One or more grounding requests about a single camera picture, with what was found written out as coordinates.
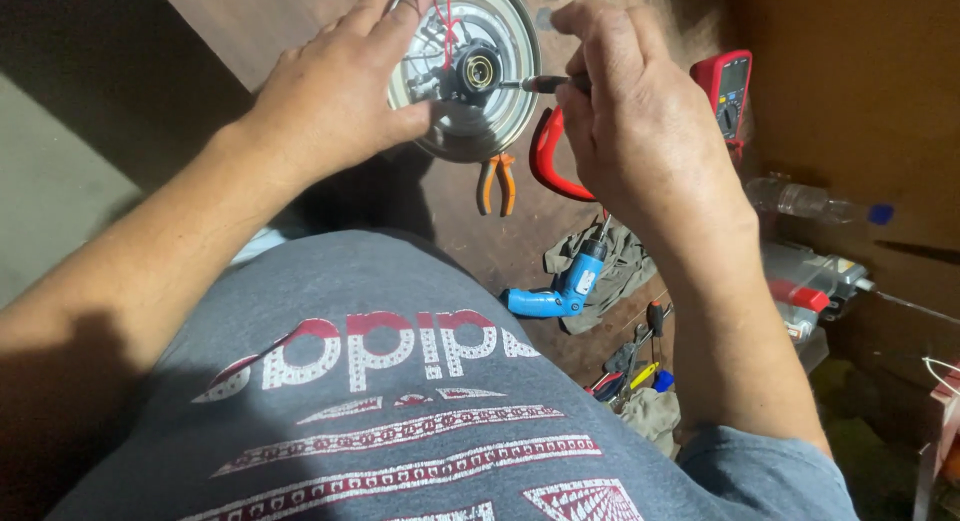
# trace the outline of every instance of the red cable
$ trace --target red cable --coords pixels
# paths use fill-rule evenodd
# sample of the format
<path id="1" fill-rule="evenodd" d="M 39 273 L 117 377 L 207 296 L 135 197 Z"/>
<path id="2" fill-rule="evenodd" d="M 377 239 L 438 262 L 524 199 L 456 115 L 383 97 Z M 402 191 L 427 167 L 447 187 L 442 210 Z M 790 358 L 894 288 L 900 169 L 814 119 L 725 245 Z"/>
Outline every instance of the red cable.
<path id="1" fill-rule="evenodd" d="M 440 4 L 437 3 L 437 0 L 433 0 L 433 8 L 437 10 L 437 17 L 446 28 L 446 35 L 443 36 L 443 68 L 447 70 L 453 62 L 453 42 L 460 41 L 460 37 L 453 33 L 453 26 L 460 23 L 461 20 L 460 18 L 450 20 L 450 0 L 446 0 L 446 18 L 444 18 L 444 15 L 440 12 Z"/>

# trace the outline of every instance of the person's left hand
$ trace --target person's left hand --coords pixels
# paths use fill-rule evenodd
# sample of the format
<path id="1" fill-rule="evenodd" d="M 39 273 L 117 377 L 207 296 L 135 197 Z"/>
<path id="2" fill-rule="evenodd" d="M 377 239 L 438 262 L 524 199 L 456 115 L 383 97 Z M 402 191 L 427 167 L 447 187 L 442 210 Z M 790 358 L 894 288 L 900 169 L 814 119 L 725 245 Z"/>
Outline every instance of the person's left hand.
<path id="1" fill-rule="evenodd" d="M 360 0 L 306 45 L 285 50 L 234 134 L 279 180 L 309 186 L 430 128 L 430 104 L 387 105 L 394 67 L 431 0 Z"/>

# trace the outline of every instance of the blue cordless screwdriver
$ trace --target blue cordless screwdriver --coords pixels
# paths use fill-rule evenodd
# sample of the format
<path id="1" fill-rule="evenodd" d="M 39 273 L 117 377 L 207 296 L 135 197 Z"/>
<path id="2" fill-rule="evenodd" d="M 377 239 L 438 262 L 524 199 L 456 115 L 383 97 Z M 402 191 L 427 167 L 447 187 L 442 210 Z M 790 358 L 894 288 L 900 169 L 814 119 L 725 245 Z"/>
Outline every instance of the blue cordless screwdriver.
<path id="1" fill-rule="evenodd" d="M 612 215 L 606 221 L 596 238 L 589 237 L 580 244 L 580 250 L 573 257 L 570 268 L 559 276 L 559 290 L 534 292 L 519 288 L 508 288 L 500 294 L 507 309 L 514 315 L 548 319 L 553 317 L 573 317 L 584 310 L 584 300 L 594 289 L 597 276 L 607 258 L 607 245 L 604 239 L 610 227 Z"/>

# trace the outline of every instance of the red and white print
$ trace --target red and white print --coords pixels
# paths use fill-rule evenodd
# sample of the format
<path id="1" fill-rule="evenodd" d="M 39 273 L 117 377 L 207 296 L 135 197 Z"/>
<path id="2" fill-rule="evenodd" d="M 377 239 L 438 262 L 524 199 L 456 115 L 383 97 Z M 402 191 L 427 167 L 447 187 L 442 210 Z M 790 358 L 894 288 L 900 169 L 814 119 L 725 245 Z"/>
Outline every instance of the red and white print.
<path id="1" fill-rule="evenodd" d="M 207 387 L 207 390 L 194 398 L 190 403 L 220 401 L 243 390 L 250 381 L 251 370 L 247 364 L 252 360 L 256 360 L 257 356 L 256 354 L 248 355 L 231 363 L 227 368 L 217 373 L 217 376 L 213 377 L 213 380 L 210 380 L 210 386 Z"/>
<path id="2" fill-rule="evenodd" d="M 438 312 L 439 338 L 446 354 L 446 370 L 451 377 L 464 376 L 463 360 L 479 360 L 494 353 L 497 347 L 497 326 L 490 319 L 473 309 L 454 312 Z M 473 325 L 483 331 L 483 342 L 478 345 L 462 345 L 457 342 L 456 331 L 460 326 Z"/>
<path id="3" fill-rule="evenodd" d="M 497 521 L 497 517 L 494 515 L 494 503 L 486 501 L 464 509 L 428 513 L 416 517 L 396 517 L 387 521 Z"/>
<path id="4" fill-rule="evenodd" d="M 433 381 L 444 378 L 444 370 L 440 367 L 440 355 L 437 353 L 437 335 L 433 330 L 433 316 L 429 312 L 416 314 L 416 327 L 420 331 L 420 346 L 423 348 L 423 371 L 426 380 Z"/>
<path id="5" fill-rule="evenodd" d="M 387 354 L 377 354 L 364 347 L 366 334 L 377 328 L 399 331 L 400 343 Z M 406 318 L 385 310 L 346 316 L 346 351 L 349 361 L 350 391 L 365 392 L 367 369 L 392 368 L 403 362 L 414 350 L 414 329 Z"/>
<path id="6" fill-rule="evenodd" d="M 619 479 L 581 479 L 523 491 L 554 521 L 643 521 Z"/>
<path id="7" fill-rule="evenodd" d="M 306 479 L 184 517 L 181 521 L 277 520 L 345 499 L 449 484 L 495 468 L 602 455 L 596 443 L 585 434 L 488 444 L 446 457 L 380 470 Z"/>
<path id="8" fill-rule="evenodd" d="M 393 401 L 394 407 L 409 407 L 410 405 L 420 405 L 423 403 L 429 403 L 433 401 L 432 397 L 427 397 L 426 395 L 421 395 L 419 393 L 408 393 L 406 395 L 401 395 L 399 399 Z"/>
<path id="9" fill-rule="evenodd" d="M 506 393 L 475 389 L 472 387 L 438 387 L 437 392 L 443 399 L 464 399 L 465 397 L 506 397 Z"/>
<path id="10" fill-rule="evenodd" d="M 564 417 L 562 412 L 542 404 L 450 410 L 369 429 L 336 434 L 316 434 L 299 440 L 288 440 L 253 448 L 220 467 L 213 477 L 304 456 L 357 452 L 403 442 L 420 441 L 477 425 L 560 417 Z"/>
<path id="11" fill-rule="evenodd" d="M 307 365 L 287 363 L 284 350 L 304 336 L 323 341 L 323 351 L 319 358 Z M 280 388 L 283 385 L 302 385 L 326 375 L 340 358 L 340 331 L 337 331 L 337 327 L 330 320 L 308 318 L 300 322 L 294 331 L 285 335 L 278 345 L 263 359 L 263 390 Z"/>
<path id="12" fill-rule="evenodd" d="M 540 355 L 534 347 L 519 341 L 510 331 L 500 328 L 500 334 L 503 335 L 503 353 L 507 358 L 536 358 Z"/>
<path id="13" fill-rule="evenodd" d="M 359 415 L 367 411 L 379 411 L 383 407 L 383 397 L 370 397 L 359 401 L 350 401 L 349 403 L 337 404 L 324 408 L 323 410 L 311 414 L 302 420 L 296 422 L 296 425 L 308 424 L 317 420 L 332 420 L 333 418 L 348 417 L 350 415 Z"/>

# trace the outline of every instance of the metal plate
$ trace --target metal plate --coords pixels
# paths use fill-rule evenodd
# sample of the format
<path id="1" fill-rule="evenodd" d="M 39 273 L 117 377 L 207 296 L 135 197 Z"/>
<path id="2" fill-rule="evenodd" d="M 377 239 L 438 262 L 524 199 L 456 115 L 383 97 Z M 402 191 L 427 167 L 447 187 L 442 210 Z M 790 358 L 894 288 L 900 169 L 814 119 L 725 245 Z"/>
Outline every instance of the metal plate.
<path id="1" fill-rule="evenodd" d="M 443 17 L 447 0 L 437 0 Z M 453 30 L 459 40 L 454 50 L 470 39 L 482 38 L 499 52 L 504 80 L 520 79 L 541 72 L 540 45 L 530 14 L 522 0 L 450 0 Z M 420 23 L 407 55 L 390 76 L 388 100 L 398 109 L 424 99 L 439 99 L 432 70 L 444 65 L 444 35 L 447 30 L 434 7 Z M 416 141 L 432 155 L 460 163 L 481 162 L 503 152 L 521 135 L 537 104 L 537 96 L 516 89 L 498 89 L 483 108 L 457 101 L 439 101 L 443 116 L 425 137 Z"/>

